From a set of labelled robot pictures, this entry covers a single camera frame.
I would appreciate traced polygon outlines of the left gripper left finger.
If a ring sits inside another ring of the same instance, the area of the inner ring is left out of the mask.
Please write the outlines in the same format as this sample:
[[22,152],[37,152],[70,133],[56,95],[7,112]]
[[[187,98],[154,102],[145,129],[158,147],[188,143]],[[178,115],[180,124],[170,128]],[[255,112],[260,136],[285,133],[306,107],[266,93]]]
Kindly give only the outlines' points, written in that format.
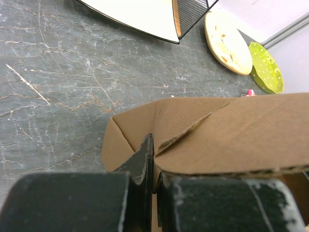
[[153,137],[113,172],[34,173],[11,188],[3,232],[149,232]]

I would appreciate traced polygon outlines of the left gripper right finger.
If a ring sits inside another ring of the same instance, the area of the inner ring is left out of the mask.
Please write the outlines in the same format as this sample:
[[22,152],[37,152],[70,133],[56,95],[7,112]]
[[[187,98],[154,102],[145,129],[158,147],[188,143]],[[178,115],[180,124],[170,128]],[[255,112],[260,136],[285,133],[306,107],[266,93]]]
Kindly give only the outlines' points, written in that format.
[[278,179],[161,173],[158,223],[164,232],[303,232],[305,223]]

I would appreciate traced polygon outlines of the brown cardboard box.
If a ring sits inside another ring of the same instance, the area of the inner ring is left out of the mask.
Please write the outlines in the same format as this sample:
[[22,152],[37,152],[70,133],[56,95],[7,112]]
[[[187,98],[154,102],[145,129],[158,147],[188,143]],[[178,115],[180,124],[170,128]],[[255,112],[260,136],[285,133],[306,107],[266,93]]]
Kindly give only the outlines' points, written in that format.
[[278,179],[309,222],[309,95],[166,98],[109,118],[101,158],[114,171],[153,137],[152,213],[157,186],[171,176]]

